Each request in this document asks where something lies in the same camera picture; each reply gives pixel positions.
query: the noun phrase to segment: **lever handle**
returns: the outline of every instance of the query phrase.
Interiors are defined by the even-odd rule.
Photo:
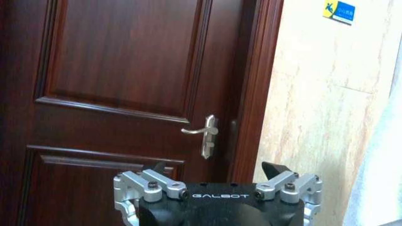
[[[213,135],[218,134],[218,129],[215,127],[206,127],[198,130],[189,130],[189,129],[182,129],[182,132],[186,134],[199,134],[199,133],[211,133]]]
[[[198,130],[189,130],[189,129],[182,129],[182,132],[186,134],[199,134],[203,133],[203,140],[202,140],[202,156],[205,159],[210,158],[213,155],[214,147],[215,147],[215,136],[218,135],[218,119],[215,116],[211,114],[206,118],[206,127]]]

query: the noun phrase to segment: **beige wall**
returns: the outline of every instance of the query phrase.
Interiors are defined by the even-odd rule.
[[[285,0],[254,181],[261,162],[325,182],[318,226],[338,226],[392,87],[402,0],[345,0],[352,26],[322,17],[324,0]]]

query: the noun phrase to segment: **logo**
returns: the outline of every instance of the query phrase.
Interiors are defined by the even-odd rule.
[[[333,10],[333,3],[332,3],[332,4],[328,3],[326,10],[330,11],[330,13],[334,13],[334,10]]]
[[[247,198],[249,194],[194,194],[194,198],[210,198],[210,199],[239,199]]]

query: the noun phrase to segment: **silver door handle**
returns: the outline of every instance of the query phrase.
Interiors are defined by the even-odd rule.
[[[218,125],[218,119],[211,114],[206,118],[206,127],[205,128],[198,129],[198,130],[182,129],[182,132],[186,134],[194,135],[194,134],[203,133],[201,155],[205,157],[205,159],[207,159],[213,156],[214,147],[215,147],[215,137],[219,133],[217,125]]]
[[[210,127],[210,128],[203,128],[203,129],[198,129],[198,130],[187,130],[187,129],[182,129],[182,132],[186,134],[198,134],[198,133],[211,133],[213,135],[218,134],[218,129],[215,127]]]

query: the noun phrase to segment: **door handle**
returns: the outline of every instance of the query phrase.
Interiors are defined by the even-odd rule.
[[[198,129],[198,130],[182,129],[182,132],[186,134],[194,135],[194,134],[203,133],[201,155],[205,157],[205,159],[209,159],[213,156],[213,152],[214,152],[214,148],[215,148],[215,137],[219,133],[217,126],[218,126],[218,119],[211,114],[206,118],[206,127],[205,128]]]

